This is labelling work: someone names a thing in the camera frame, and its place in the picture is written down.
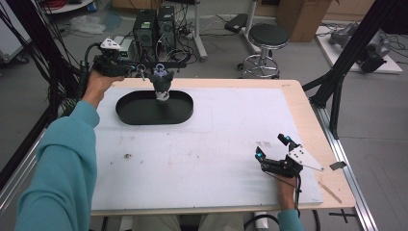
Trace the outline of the black device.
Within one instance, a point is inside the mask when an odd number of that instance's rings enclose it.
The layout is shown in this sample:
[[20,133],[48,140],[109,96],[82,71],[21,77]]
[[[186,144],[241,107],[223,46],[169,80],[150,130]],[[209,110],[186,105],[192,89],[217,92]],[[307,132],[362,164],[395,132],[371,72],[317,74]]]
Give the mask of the black device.
[[366,48],[359,55],[356,64],[366,73],[373,73],[386,61],[384,57],[391,51],[390,41],[377,32]]

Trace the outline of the grey device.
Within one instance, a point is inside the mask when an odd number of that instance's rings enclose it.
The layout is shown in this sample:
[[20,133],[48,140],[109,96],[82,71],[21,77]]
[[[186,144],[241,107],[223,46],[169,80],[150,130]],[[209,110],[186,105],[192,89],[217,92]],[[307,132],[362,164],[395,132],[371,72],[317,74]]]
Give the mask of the grey device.
[[330,35],[329,43],[338,44],[342,49],[344,49],[355,33],[357,27],[357,24],[349,23],[345,28],[342,28],[341,30],[336,32],[332,32]]

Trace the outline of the black round stool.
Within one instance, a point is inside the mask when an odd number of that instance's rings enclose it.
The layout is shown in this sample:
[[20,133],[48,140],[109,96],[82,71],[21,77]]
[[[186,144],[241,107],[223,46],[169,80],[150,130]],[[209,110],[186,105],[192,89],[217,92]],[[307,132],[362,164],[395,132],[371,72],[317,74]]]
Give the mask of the black round stool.
[[248,40],[260,49],[260,53],[250,55],[238,64],[242,77],[252,75],[257,78],[278,79],[280,71],[272,52],[288,44],[289,34],[277,25],[258,23],[249,30]]

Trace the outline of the black computer tower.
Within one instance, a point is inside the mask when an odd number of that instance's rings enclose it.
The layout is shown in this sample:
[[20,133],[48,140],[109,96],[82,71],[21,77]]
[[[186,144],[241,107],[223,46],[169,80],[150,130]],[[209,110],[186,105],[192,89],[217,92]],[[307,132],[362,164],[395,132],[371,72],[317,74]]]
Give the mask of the black computer tower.
[[133,26],[135,40],[142,47],[152,48],[158,38],[158,22],[157,13],[155,10],[142,9],[136,17]]
[[175,9],[173,6],[161,6],[158,10],[159,41],[167,50],[175,48]]

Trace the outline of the black metal frame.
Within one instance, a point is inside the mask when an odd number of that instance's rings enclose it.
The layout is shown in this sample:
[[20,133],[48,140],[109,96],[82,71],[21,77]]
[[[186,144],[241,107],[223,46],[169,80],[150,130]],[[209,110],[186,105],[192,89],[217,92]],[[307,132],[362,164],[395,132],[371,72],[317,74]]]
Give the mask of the black metal frame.
[[318,91],[309,98],[309,101],[317,108],[324,109],[327,100],[332,98],[328,127],[336,140],[339,138],[338,120],[344,78],[357,61],[358,56],[361,55],[363,50],[369,45],[374,34],[394,13],[397,4],[401,1],[402,0],[374,0],[355,34],[351,37],[334,65],[318,79],[302,86],[304,91],[319,87]]
[[29,144],[35,139],[34,135],[38,135],[42,129],[57,118],[60,107],[63,107],[64,113],[73,110],[73,102],[84,95],[89,77],[89,68],[81,65],[79,67],[74,66],[69,59],[70,52],[66,49],[64,42],[60,40],[66,58],[63,56],[51,35],[52,30],[43,19],[40,7],[36,6],[35,0],[5,1],[30,37],[31,42],[28,42],[15,29],[2,4],[0,4],[0,19],[28,52],[41,76],[48,83],[47,99],[49,105],[0,171],[0,191],[5,187],[13,171],[23,159],[23,152],[28,150]]

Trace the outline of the aluminium rail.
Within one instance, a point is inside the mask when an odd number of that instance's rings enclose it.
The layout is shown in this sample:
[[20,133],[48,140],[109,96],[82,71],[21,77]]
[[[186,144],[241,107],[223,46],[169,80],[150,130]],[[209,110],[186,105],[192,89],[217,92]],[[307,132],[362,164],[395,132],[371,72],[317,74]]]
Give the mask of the aluminium rail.
[[11,178],[7,181],[5,187],[0,191],[0,217],[8,210],[10,204],[14,201],[25,181],[31,175],[36,166],[36,151],[39,142],[43,138],[45,129],[42,129],[38,135],[34,135],[34,140],[29,144],[27,151],[24,151],[24,157],[13,171]]
[[352,170],[352,167],[347,159],[344,148],[339,139],[336,139],[335,136],[329,129],[330,116],[325,109],[317,108],[313,106],[312,109],[315,112],[315,115],[320,123],[320,126],[323,130],[325,137],[327,138],[331,149],[334,152],[335,158],[338,162],[345,162],[345,167],[343,167],[343,173],[345,179],[350,187],[356,204],[354,210],[356,211],[357,218],[360,221],[362,229],[364,231],[378,231],[375,220],[370,212],[370,208],[366,199],[360,189],[360,186],[357,182],[355,174]]

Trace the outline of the white table mat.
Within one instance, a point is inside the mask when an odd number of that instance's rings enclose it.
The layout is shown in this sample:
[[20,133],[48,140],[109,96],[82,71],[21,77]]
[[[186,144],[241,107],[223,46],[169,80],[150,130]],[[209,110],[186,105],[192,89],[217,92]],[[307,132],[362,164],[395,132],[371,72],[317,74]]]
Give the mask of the white table mat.
[[192,116],[173,125],[121,122],[116,102],[128,90],[107,91],[95,129],[94,212],[174,213],[275,207],[274,180],[255,158],[273,160],[300,142],[284,94],[277,89],[190,89]]

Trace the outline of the black stand with oval tray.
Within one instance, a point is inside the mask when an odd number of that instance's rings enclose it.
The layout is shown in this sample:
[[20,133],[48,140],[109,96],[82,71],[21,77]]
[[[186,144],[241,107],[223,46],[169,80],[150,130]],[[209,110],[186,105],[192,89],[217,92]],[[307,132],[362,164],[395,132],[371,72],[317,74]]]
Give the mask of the black stand with oval tray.
[[118,118],[128,125],[180,124],[193,114],[192,97],[169,89],[169,99],[159,101],[153,90],[135,90],[122,96],[115,105]]

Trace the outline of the wooden table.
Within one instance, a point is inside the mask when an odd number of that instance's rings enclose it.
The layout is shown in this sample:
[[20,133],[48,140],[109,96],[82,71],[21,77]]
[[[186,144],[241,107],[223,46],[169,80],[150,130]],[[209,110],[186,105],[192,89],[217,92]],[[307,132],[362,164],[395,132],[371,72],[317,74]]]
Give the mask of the wooden table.
[[[322,164],[324,171],[311,168],[304,168],[301,172],[301,194],[299,206],[302,209],[324,209],[324,208],[349,208],[354,206],[355,199],[346,183],[344,174],[339,170],[332,170],[330,165],[335,163],[336,158],[326,137],[320,128],[315,113],[303,92],[300,84],[296,80],[253,80],[253,79],[176,79],[172,86],[177,90],[186,93],[190,89],[212,89],[212,88],[237,88],[237,89],[277,89],[284,94],[296,130],[298,131],[302,144],[314,157]],[[112,88],[126,88],[127,93],[134,90],[151,90],[149,82],[141,79],[127,79],[117,83]],[[322,182],[333,191],[343,202],[338,203],[328,194],[318,183]],[[198,214],[198,213],[222,213],[222,212],[252,212],[262,210],[275,210],[275,207],[252,207],[241,211],[238,209],[211,210],[204,209],[199,212],[179,210],[174,213],[159,213],[151,211],[142,212],[94,212],[96,216],[116,216],[116,215],[164,215],[164,214]]]

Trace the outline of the person's right hand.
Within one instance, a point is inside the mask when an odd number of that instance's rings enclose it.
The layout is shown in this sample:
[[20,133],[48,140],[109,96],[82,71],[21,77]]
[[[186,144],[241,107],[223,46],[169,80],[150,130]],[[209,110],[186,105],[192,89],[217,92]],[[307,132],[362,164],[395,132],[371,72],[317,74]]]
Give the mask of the person's right hand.
[[276,176],[277,198],[281,210],[292,210],[294,206],[294,190],[296,178]]

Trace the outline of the white cylinder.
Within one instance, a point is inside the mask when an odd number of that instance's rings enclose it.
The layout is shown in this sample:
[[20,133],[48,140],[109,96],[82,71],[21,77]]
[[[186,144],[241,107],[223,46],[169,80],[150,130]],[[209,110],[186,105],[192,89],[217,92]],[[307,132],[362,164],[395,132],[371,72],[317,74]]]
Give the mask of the white cylinder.
[[256,231],[268,231],[268,219],[264,218],[266,212],[255,212],[255,230]]

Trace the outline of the flat black box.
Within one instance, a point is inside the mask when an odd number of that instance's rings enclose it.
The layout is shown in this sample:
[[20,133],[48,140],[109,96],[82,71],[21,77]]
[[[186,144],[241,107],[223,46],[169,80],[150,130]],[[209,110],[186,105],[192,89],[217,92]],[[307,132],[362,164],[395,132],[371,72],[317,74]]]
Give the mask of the flat black box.
[[246,20],[247,14],[239,13],[234,18],[225,23],[224,29],[236,34],[242,29],[243,26],[246,25]]

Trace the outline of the person's left hand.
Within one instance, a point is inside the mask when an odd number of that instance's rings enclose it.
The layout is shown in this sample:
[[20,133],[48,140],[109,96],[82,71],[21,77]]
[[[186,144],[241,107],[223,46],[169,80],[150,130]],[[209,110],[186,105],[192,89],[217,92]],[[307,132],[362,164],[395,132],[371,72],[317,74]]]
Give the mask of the person's left hand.
[[93,70],[89,75],[89,81],[86,92],[82,97],[83,101],[90,103],[94,108],[97,108],[99,103],[104,98],[105,91],[114,83],[124,80],[123,76],[108,77]]

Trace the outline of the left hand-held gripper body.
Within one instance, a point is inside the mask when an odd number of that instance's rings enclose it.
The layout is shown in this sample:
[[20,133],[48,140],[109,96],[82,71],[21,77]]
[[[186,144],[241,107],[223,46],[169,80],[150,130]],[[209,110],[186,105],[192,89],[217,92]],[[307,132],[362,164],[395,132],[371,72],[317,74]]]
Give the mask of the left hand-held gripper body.
[[121,46],[111,38],[105,38],[98,44],[101,55],[93,59],[92,69],[109,77],[127,76],[131,73],[131,67],[125,64],[120,56]]

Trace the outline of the black plush toy keychain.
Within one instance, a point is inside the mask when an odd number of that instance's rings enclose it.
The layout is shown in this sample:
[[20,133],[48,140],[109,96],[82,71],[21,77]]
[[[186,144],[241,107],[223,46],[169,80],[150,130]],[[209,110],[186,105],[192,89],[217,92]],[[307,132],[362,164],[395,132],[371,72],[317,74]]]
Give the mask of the black plush toy keychain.
[[169,99],[169,89],[173,76],[174,72],[168,71],[163,64],[157,64],[153,70],[153,74],[149,76],[156,98],[159,101],[167,101]]

